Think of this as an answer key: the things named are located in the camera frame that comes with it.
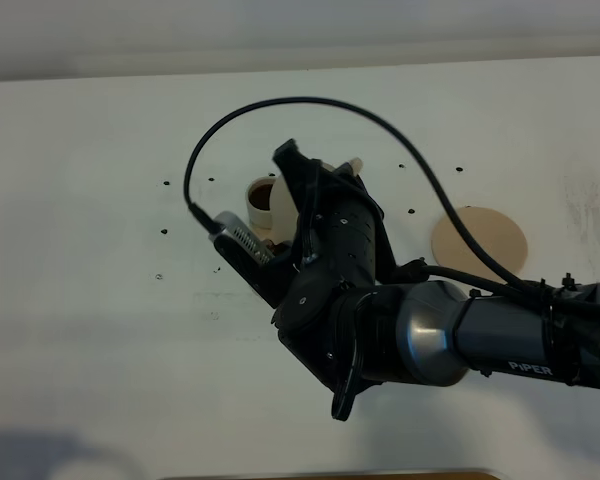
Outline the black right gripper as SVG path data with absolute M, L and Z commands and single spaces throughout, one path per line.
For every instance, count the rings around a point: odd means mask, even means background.
M 410 374 L 396 345 L 406 295 L 383 212 L 350 173 L 328 172 L 294 139 L 273 155 L 299 213 L 291 249 L 298 271 L 273 323 L 281 343 L 334 392 L 331 417 L 346 421 L 358 394 Z

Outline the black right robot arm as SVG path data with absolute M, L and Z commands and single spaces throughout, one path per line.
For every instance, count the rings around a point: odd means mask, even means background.
M 347 167 L 273 156 L 300 217 L 298 272 L 273 322 L 281 343 L 333 393 L 346 420 L 385 382 L 446 387 L 467 372 L 600 389 L 600 283 L 531 295 L 421 260 L 395 262 L 383 215 Z

